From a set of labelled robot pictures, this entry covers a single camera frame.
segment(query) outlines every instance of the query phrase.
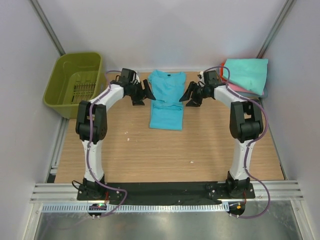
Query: wooden table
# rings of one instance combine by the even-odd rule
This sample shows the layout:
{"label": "wooden table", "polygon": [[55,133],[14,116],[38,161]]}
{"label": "wooden table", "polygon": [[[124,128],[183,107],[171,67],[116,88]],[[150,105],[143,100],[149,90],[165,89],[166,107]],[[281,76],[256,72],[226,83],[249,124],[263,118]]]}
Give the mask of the wooden table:
{"label": "wooden table", "polygon": [[[141,74],[141,79],[148,75]],[[186,86],[197,79],[196,72],[188,72]],[[185,107],[183,130],[172,131],[149,128],[150,100],[144,102],[145,106],[132,106],[130,97],[125,97],[107,113],[102,147],[107,182],[226,179],[234,152],[228,107],[213,99],[204,99],[201,107]],[[84,148],[75,125],[75,119],[69,121],[55,183],[82,182],[84,177]],[[269,132],[253,149],[250,172],[261,180],[284,179]]]}

